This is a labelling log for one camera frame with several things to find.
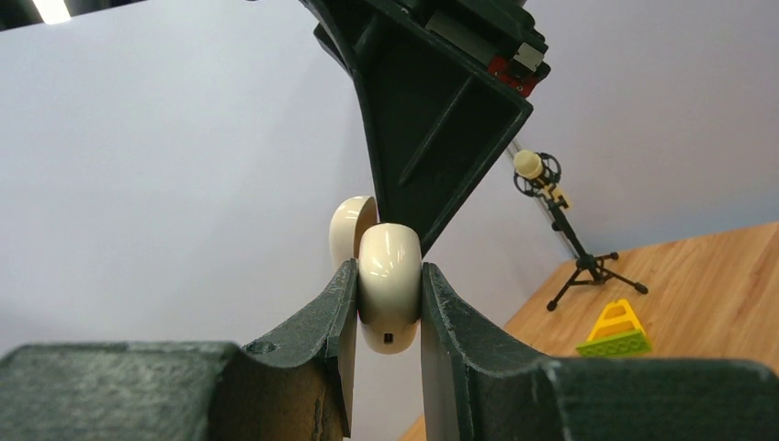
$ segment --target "wood surface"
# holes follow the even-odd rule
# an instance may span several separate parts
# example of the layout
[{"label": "wood surface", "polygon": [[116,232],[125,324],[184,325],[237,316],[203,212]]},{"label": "wood surface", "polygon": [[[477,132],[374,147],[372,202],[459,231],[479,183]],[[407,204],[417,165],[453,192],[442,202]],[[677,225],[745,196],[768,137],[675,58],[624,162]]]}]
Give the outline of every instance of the wood surface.
[{"label": "wood surface", "polygon": [[[603,307],[627,299],[652,342],[646,356],[748,358],[779,372],[779,222],[645,246],[620,253],[607,267],[642,282],[649,294],[610,280],[572,287],[548,312],[547,303],[573,271],[567,262],[506,331],[551,356],[577,356],[575,346],[587,339]],[[425,440],[423,418],[401,440]]]}]

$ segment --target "green toy block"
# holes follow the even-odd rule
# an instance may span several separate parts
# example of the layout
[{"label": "green toy block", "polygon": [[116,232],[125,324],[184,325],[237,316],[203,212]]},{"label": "green toy block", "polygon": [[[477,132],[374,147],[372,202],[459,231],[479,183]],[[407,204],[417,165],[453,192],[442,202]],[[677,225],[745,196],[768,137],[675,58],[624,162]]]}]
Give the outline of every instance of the green toy block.
[{"label": "green toy block", "polygon": [[580,356],[637,356],[652,350],[640,329],[614,334],[576,346]]}]

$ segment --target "white wall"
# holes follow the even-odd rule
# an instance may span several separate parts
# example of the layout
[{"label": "white wall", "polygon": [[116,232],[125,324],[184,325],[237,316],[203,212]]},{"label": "white wall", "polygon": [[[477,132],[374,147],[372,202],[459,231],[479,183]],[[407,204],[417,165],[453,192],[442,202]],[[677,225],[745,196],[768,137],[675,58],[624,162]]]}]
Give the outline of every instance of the white wall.
[{"label": "white wall", "polygon": [[[330,216],[372,185],[314,25],[295,0],[150,0],[0,33],[0,352],[245,343],[321,291]],[[428,260],[503,323],[565,255],[500,162]],[[361,341],[355,397],[354,439],[396,439],[419,346]]]},{"label": "white wall", "polygon": [[526,7],[552,73],[520,139],[560,159],[593,252],[779,220],[779,2]]}]

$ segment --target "red component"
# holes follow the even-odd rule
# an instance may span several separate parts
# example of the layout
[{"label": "red component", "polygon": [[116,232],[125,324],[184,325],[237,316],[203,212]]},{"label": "red component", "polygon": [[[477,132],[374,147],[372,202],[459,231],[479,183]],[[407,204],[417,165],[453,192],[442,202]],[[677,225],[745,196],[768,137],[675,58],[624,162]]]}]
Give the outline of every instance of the red component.
[{"label": "red component", "polygon": [[502,83],[507,84],[512,89],[516,89],[521,96],[527,98],[533,92],[540,81],[537,77],[528,76],[526,78],[517,78],[509,74],[509,62],[503,57],[495,57],[487,66],[487,72],[495,75]]}]

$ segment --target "light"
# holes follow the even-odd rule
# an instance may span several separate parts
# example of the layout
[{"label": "light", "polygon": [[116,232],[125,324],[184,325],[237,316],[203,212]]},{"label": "light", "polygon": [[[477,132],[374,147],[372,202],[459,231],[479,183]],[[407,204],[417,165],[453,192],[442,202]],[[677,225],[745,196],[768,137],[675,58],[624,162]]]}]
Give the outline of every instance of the light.
[{"label": "light", "polygon": [[32,0],[38,9],[40,18],[47,25],[56,25],[71,19],[65,0]]}]

